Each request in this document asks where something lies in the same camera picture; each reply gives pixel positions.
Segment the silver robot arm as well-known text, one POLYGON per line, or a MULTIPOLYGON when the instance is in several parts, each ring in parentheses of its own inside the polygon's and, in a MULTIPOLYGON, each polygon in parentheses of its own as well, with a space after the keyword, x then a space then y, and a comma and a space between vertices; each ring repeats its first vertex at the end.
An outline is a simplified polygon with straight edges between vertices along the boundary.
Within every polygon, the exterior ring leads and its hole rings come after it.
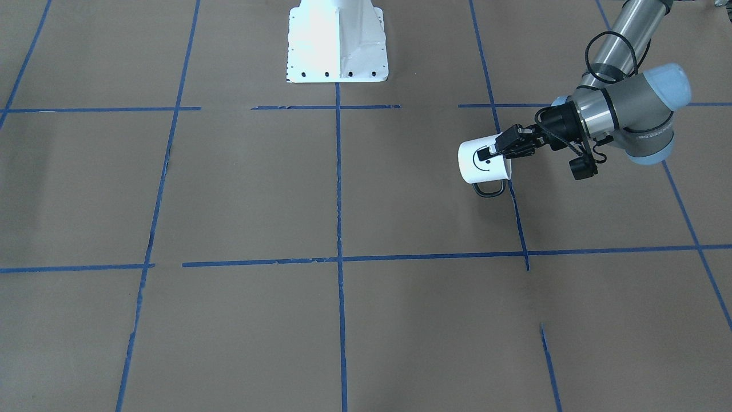
POLYGON ((585 73, 570 96, 539 109, 528 127, 513 125, 492 144, 474 152, 479 166, 496 157, 533 156, 549 146, 569 148, 576 180, 593 177, 607 157, 596 149, 611 144, 643 165, 664 161, 674 148, 674 114, 688 105, 692 90, 685 71, 665 64, 641 72, 652 35, 672 9, 670 1, 627 1, 594 58, 585 57, 585 73))

